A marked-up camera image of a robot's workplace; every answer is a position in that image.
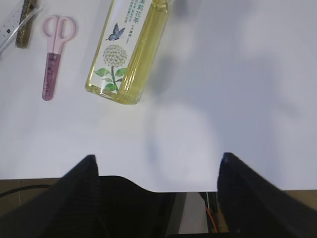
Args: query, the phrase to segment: black plastic part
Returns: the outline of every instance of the black plastic part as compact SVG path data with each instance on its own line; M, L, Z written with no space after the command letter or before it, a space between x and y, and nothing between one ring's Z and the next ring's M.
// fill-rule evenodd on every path
M154 193L122 177L101 177L102 221L111 238L164 238L176 193Z
M231 153L224 154L220 165L218 201L235 237L317 237L316 211L270 184Z
M90 238L99 207L95 156L38 197L0 218L1 238Z

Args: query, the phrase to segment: black cable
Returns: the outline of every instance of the black cable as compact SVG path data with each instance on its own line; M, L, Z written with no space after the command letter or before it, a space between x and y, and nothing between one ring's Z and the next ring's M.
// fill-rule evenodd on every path
M49 187L50 187L50 185L48 185L48 184L39 184L39 185L30 185L30 186L25 186L25 187L18 187L18 188L9 190L7 192L0 193L0 198L5 197L5 196L10 195L10 194L13 194L15 192L21 192L24 190L35 189L35 188L49 188Z

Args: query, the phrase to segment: scissors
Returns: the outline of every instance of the scissors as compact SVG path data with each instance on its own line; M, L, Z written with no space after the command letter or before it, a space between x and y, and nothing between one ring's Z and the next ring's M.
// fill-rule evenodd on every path
M53 21L54 28L53 32L50 34L49 24L51 21ZM70 34L64 37L63 32L66 22L70 23L71 30ZM67 16L58 17L51 15L43 22L42 32L48 41L48 55L46 59L42 98L45 101L49 101L54 95L60 55L63 50L63 46L66 42L74 38L76 34L76 23L72 18Z

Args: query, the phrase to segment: ruler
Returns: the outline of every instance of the ruler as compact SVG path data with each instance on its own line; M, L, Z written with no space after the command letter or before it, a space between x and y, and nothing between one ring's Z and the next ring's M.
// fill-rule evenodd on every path
M0 55L10 45L10 43L12 43L12 40L19 29L39 11L39 8L34 6L32 11L20 22L23 4L24 2L21 1L7 17L4 23L0 25Z

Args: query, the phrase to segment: butterfly illustration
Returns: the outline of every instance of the butterfly illustration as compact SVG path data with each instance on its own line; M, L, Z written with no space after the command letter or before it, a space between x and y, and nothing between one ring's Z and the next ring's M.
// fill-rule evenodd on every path
M124 30L125 30L125 28L122 28L121 30L119 30L118 23L116 23L114 25L114 29L112 31L112 34L106 40L110 40L110 41L119 40L119 38L120 38L120 36L122 36Z

